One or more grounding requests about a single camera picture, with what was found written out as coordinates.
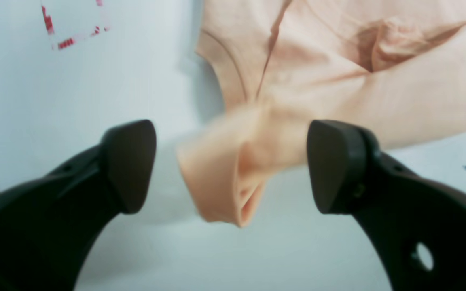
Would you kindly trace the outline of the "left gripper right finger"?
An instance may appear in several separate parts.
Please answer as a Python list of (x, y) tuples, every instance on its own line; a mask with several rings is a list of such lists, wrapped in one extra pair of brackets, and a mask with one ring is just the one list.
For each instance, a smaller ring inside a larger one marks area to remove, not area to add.
[(307, 133), (312, 193), (322, 214), (351, 215), (395, 291), (466, 291), (466, 193), (420, 177), (374, 134), (314, 120)]

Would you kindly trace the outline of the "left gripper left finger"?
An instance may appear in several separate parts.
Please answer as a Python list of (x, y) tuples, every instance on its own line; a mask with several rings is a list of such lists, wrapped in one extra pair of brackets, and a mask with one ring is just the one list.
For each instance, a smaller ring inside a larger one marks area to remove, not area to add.
[(74, 290), (107, 223), (144, 205), (156, 151), (153, 123), (134, 121), (0, 193), (0, 291)]

